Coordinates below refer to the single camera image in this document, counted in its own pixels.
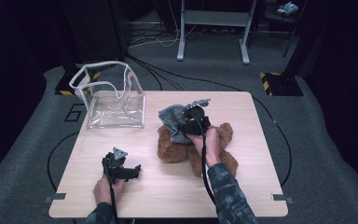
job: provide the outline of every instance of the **clear plastic bag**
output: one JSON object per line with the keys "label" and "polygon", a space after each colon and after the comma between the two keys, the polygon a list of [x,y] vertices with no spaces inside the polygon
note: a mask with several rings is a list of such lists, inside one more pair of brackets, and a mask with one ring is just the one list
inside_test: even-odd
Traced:
{"label": "clear plastic bag", "polygon": [[87,108],[87,129],[145,126],[145,93],[126,63],[86,64],[69,85]]}

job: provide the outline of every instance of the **plaid sleeve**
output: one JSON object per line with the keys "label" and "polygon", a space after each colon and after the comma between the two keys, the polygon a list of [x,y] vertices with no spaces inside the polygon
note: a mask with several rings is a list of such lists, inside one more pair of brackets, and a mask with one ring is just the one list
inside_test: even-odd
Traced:
{"label": "plaid sleeve", "polygon": [[87,224],[107,224],[112,220],[112,204],[99,203],[98,206],[86,217]]}
{"label": "plaid sleeve", "polygon": [[258,223],[237,180],[224,163],[208,170],[220,224]]}

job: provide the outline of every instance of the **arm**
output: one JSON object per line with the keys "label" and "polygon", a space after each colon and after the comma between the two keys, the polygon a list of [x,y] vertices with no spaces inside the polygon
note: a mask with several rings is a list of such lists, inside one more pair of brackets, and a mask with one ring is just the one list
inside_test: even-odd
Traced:
{"label": "arm", "polygon": [[[201,155],[202,136],[187,135]],[[216,213],[222,224],[257,223],[255,214],[246,201],[237,180],[219,159],[219,133],[209,128],[206,133],[206,164],[216,205]]]}
{"label": "arm", "polygon": [[[117,184],[112,185],[115,191],[115,201],[118,202],[121,192],[124,188],[125,179],[120,179]],[[107,224],[111,221],[112,199],[110,196],[109,182],[106,175],[97,181],[94,190],[92,191],[95,196],[97,207],[86,217],[86,223]]]}

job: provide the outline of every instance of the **desk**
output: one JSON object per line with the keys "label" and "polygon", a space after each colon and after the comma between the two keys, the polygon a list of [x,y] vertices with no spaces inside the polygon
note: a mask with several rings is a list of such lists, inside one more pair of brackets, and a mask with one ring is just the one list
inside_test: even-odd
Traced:
{"label": "desk", "polygon": [[246,48],[246,39],[251,28],[252,19],[255,12],[255,4],[257,0],[252,0],[249,12],[223,12],[223,11],[202,11],[202,10],[186,10],[185,0],[181,5],[181,26],[180,26],[180,42],[177,54],[177,61],[182,61],[185,56],[185,24],[202,24],[202,25],[225,25],[245,27],[243,39],[240,39],[240,48],[242,62],[249,64],[249,55]]}
{"label": "desk", "polygon": [[117,213],[123,218],[137,217],[216,217],[215,208],[203,185],[195,177],[189,161],[162,162],[157,156],[159,110],[170,105],[186,105],[211,98],[204,107],[212,125],[229,122],[234,130],[227,146],[238,161],[237,179],[257,217],[284,217],[286,202],[271,199],[282,194],[275,167],[252,96],[237,91],[146,91],[145,127],[80,130],[54,200],[51,217],[86,217],[94,208],[92,190],[101,178],[102,158],[113,147],[128,152],[124,166],[142,164],[138,179],[126,183]]}

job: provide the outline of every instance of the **brown plush toy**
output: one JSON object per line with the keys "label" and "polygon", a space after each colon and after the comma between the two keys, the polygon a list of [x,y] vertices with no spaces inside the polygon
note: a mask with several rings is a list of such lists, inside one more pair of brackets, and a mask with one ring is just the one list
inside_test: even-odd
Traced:
{"label": "brown plush toy", "polygon": [[[223,162],[228,170],[235,176],[238,162],[226,151],[226,147],[228,143],[231,142],[232,134],[234,133],[232,127],[229,123],[223,123],[219,127],[215,127],[215,129],[219,132],[220,161]],[[194,175],[201,177],[201,156],[197,152],[194,144],[171,142],[171,133],[164,125],[158,128],[158,134],[158,157],[165,162],[184,161],[189,158]]]}

